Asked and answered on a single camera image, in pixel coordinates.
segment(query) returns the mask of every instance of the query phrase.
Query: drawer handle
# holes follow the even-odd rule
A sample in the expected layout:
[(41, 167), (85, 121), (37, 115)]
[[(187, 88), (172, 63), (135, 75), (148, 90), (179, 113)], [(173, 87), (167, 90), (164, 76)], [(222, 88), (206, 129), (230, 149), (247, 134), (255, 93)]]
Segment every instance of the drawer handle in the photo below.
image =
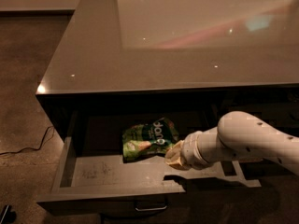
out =
[(168, 207), (167, 199), (164, 201), (164, 206), (151, 207), (151, 208), (139, 208), (137, 207), (137, 202), (135, 202), (135, 210), (137, 212), (152, 212), (152, 211), (163, 211)]

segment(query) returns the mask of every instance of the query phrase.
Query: white robotic arm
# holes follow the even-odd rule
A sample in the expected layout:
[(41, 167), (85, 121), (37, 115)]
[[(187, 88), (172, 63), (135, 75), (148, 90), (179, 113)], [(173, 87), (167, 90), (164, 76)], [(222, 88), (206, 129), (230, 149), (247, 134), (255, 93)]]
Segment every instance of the white robotic arm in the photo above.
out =
[(224, 115), (217, 127), (189, 134), (181, 144), (181, 164), (194, 169), (245, 158), (267, 159), (299, 175), (299, 138), (235, 111)]

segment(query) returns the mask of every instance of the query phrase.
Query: power cord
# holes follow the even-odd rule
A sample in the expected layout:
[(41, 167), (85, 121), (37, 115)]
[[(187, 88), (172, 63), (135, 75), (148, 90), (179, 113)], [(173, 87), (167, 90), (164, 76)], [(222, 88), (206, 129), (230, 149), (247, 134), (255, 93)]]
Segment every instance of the power cord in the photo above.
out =
[[(50, 137), (49, 139), (47, 139), (47, 140), (45, 141), (45, 138), (47, 137), (47, 134), (48, 134), (48, 132), (49, 132), (50, 129), (52, 129), (52, 135), (51, 135), (51, 137)], [(23, 152), (24, 150), (26, 150), (26, 149), (29, 149), (29, 150), (32, 150), (32, 151), (38, 151), (38, 150), (40, 150), (40, 149), (43, 147), (44, 144), (46, 144), (46, 143), (47, 143), (47, 142), (54, 136), (54, 132), (55, 132), (54, 126), (49, 126), (49, 127), (46, 129), (46, 131), (45, 131), (45, 133), (44, 133), (44, 135), (43, 135), (43, 138), (41, 139), (41, 142), (40, 142), (40, 145), (39, 145), (38, 148), (36, 148), (36, 147), (25, 147), (25, 148), (22, 148), (22, 149), (19, 150), (19, 151), (12, 151), (12, 152), (4, 152), (4, 153), (0, 153), (0, 156), (2, 156), (2, 155), (7, 155), (7, 154), (18, 154), (18, 153), (22, 153), (22, 152)]]

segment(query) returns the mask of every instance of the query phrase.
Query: open drawer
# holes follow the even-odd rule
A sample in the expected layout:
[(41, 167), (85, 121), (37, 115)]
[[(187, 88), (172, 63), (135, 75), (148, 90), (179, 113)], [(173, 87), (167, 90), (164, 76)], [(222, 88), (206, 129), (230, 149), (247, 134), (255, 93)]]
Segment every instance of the open drawer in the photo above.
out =
[(219, 162), (202, 171), (184, 172), (166, 165), (162, 156), (136, 162), (123, 161), (122, 130), (133, 124), (168, 117), (177, 124), (183, 138), (203, 126), (203, 112), (118, 116), (74, 112), (51, 193), (40, 196), (37, 202), (54, 215), (142, 215), (145, 211), (164, 210), (171, 200), (176, 205), (186, 204), (188, 194), (192, 192), (189, 181), (223, 180), (222, 185), (209, 182), (196, 190), (227, 188), (228, 184), (236, 183), (243, 187), (259, 187), (259, 181), (244, 178), (237, 161), (231, 166)]

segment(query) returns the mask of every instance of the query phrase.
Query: crumpled green packet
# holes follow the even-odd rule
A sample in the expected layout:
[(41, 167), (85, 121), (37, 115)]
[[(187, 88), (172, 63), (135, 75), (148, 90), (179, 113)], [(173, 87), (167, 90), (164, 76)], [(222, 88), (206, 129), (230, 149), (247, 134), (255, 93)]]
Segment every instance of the crumpled green packet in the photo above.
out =
[(135, 125), (123, 132), (123, 158), (134, 161), (142, 156), (164, 155), (178, 139), (178, 131), (168, 118), (158, 119), (151, 124)]

